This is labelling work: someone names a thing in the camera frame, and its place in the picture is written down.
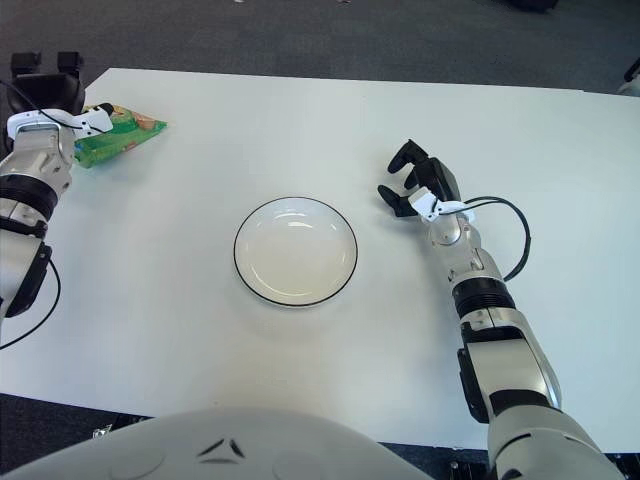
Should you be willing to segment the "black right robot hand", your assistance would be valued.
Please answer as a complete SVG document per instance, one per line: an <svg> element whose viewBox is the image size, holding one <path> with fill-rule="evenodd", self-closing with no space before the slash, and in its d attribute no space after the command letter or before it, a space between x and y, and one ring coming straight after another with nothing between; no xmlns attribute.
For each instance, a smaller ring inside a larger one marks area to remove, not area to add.
<svg viewBox="0 0 640 480"><path fill-rule="evenodd" d="M395 174L407 165L411 165L412 170L404 188L411 191L410 195L400 196L384 185L377 187L378 194L396 217L419 217L425 223L434 223L441 217L461 215L468 222L474 221L474 213L461 201L452 172L413 140L408 140L398 150L387 171Z"/></svg>

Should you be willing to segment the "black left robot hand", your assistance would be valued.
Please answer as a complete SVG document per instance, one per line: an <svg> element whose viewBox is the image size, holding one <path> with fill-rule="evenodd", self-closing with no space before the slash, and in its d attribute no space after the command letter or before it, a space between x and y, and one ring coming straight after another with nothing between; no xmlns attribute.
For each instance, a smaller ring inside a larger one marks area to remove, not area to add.
<svg viewBox="0 0 640 480"><path fill-rule="evenodd" d="M83 58L77 51L57 53L57 70L40 71L39 52L11 55L11 80L6 87L9 109L14 115L51 122L71 130L78 139L104 134L113 129L109 103L85 108L85 87L81 78Z"/></svg>

